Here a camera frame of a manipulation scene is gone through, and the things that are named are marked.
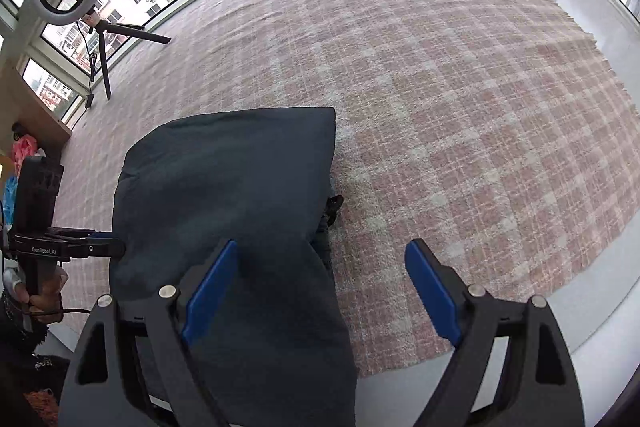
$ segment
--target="white floor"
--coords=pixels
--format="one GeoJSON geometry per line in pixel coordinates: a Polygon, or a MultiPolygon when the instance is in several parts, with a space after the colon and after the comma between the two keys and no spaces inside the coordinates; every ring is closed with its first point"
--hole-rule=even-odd
{"type": "MultiPolygon", "coordinates": [[[[554,0],[594,35],[640,107],[640,24],[608,0],[554,0]]],[[[628,223],[594,263],[549,298],[572,353],[588,427],[615,402],[640,363],[640,216],[628,223]]],[[[497,344],[477,407],[491,402],[506,343],[497,344]]],[[[450,355],[358,382],[358,427],[410,427],[418,418],[450,355]]]]}

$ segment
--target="tripod leg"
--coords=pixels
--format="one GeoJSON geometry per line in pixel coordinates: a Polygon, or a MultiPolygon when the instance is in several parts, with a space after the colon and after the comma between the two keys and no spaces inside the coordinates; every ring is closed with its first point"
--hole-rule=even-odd
{"type": "Polygon", "coordinates": [[[124,26],[126,28],[133,28],[135,30],[140,30],[140,31],[144,31],[144,29],[145,29],[144,26],[140,26],[139,24],[125,24],[124,22],[119,22],[117,24],[118,24],[118,26],[124,26]]]}
{"type": "Polygon", "coordinates": [[[168,44],[169,42],[171,42],[171,39],[169,37],[156,35],[155,33],[144,32],[142,30],[137,30],[135,28],[130,28],[128,26],[123,26],[120,24],[108,24],[105,31],[109,33],[115,33],[116,35],[136,37],[145,41],[160,42],[160,44],[168,44]]]}
{"type": "Polygon", "coordinates": [[[111,100],[111,84],[109,84],[109,70],[107,69],[107,49],[104,45],[104,33],[98,37],[98,50],[100,51],[100,66],[102,68],[102,81],[107,92],[107,100],[111,100]]]}

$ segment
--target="pink plastic bag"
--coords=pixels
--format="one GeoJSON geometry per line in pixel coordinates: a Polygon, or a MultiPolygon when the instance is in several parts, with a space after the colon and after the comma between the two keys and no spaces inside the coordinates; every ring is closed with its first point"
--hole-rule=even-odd
{"type": "Polygon", "coordinates": [[[14,143],[12,160],[14,161],[15,176],[18,179],[20,178],[22,162],[27,158],[27,156],[35,156],[36,152],[38,152],[38,142],[36,142],[36,139],[29,134],[25,134],[14,143]]]}

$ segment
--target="plastic bag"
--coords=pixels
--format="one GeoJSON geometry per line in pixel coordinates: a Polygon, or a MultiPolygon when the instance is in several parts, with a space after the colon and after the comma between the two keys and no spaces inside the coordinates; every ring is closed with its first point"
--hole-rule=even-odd
{"type": "Polygon", "coordinates": [[[14,222],[15,193],[18,188],[18,178],[11,176],[4,185],[4,195],[2,196],[2,213],[4,223],[10,225],[14,222]]]}
{"type": "Polygon", "coordinates": [[[35,156],[38,152],[38,142],[30,134],[25,134],[17,142],[14,143],[12,160],[14,161],[15,175],[20,177],[20,169],[22,162],[27,156],[35,156]]]}

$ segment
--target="power cord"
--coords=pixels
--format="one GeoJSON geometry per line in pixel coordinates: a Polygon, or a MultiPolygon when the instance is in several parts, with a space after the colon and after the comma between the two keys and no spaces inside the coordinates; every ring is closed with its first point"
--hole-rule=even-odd
{"type": "Polygon", "coordinates": [[[95,73],[97,71],[96,64],[98,62],[98,54],[96,52],[92,53],[91,51],[89,51],[89,44],[86,41],[84,33],[80,29],[80,24],[78,23],[78,21],[76,21],[76,27],[78,28],[78,31],[80,32],[80,35],[82,36],[82,40],[84,41],[84,47],[86,48],[86,54],[89,57],[89,70],[90,70],[90,73],[89,73],[89,94],[86,97],[86,103],[84,105],[84,109],[87,110],[87,109],[89,109],[91,107],[91,104],[94,101],[94,94],[92,93],[92,84],[94,83],[95,73]]]}

